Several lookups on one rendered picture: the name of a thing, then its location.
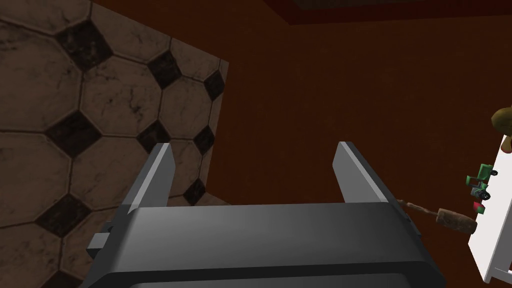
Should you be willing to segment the white shelf unit with toys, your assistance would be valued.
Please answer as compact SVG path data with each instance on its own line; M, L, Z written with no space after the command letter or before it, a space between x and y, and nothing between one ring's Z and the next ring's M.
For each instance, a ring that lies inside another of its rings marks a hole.
M497 110L492 126L503 134L493 164L485 212L477 215L477 227L468 246L485 283L497 279L512 285L512 106Z

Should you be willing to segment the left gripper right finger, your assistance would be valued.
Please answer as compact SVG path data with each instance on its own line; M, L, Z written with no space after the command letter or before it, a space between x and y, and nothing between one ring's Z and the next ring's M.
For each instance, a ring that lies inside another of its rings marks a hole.
M337 144L332 167L346 203L397 202L353 142Z

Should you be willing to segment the brown rusty long-handled tool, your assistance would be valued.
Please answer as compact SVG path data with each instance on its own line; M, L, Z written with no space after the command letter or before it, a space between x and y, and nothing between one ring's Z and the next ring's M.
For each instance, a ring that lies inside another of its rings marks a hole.
M454 231L472 235L475 233L478 226L478 223L474 219L452 210L439 208L436 212L434 212L402 199L398 199L397 202L401 206L408 207L427 215L432 215L435 217L435 222L437 224L440 224Z

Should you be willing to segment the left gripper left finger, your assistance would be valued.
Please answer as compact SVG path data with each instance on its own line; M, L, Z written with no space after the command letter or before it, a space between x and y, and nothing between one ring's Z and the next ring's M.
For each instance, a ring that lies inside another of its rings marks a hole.
M135 180L134 196L127 202L127 212L137 208L165 207L175 171L176 163L171 144L155 145Z

